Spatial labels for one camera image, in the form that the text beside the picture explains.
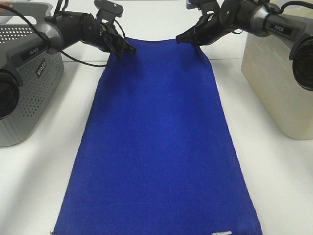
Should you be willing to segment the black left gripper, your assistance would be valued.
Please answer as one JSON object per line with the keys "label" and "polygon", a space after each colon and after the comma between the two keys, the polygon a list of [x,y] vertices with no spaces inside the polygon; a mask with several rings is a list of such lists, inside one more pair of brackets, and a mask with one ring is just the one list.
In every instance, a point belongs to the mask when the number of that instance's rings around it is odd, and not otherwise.
{"label": "black left gripper", "polygon": [[123,9],[105,10],[99,9],[96,14],[96,37],[94,46],[103,52],[111,52],[117,58],[124,53],[135,54],[136,47],[131,45],[125,36],[121,36],[115,26],[115,18],[121,17]]}

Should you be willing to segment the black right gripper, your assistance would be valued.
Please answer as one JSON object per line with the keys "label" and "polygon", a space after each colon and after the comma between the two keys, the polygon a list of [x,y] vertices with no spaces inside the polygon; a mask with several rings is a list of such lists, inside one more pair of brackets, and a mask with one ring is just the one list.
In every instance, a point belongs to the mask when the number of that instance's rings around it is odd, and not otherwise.
{"label": "black right gripper", "polygon": [[229,33],[239,34],[236,32],[238,28],[234,25],[224,26],[220,22],[222,9],[216,0],[191,0],[190,3],[194,4],[202,15],[193,28],[176,36],[178,44],[190,43],[197,46],[207,46]]}

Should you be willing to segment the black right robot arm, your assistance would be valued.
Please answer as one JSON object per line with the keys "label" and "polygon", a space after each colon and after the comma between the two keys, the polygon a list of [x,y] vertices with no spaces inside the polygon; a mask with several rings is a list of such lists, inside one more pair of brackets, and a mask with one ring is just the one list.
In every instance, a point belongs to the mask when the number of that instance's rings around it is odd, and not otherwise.
{"label": "black right robot arm", "polygon": [[284,14],[288,6],[312,9],[312,3],[291,0],[282,6],[268,0],[189,0],[187,9],[201,11],[197,23],[176,36],[177,43],[207,46],[237,29],[257,37],[274,35],[291,42],[289,59],[296,82],[313,89],[313,20]]}

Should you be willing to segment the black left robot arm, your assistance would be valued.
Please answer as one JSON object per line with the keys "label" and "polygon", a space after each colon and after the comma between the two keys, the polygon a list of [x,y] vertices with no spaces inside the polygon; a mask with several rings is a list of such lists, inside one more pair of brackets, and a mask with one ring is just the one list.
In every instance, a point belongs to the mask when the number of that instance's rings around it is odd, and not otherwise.
{"label": "black left robot arm", "polygon": [[115,19],[103,23],[105,10],[97,18],[92,14],[63,11],[58,16],[46,17],[27,36],[6,42],[0,50],[0,117],[9,116],[17,107],[24,80],[19,68],[43,53],[62,53],[77,42],[109,52],[121,58],[124,53],[135,54],[136,47],[127,42],[114,26]]}

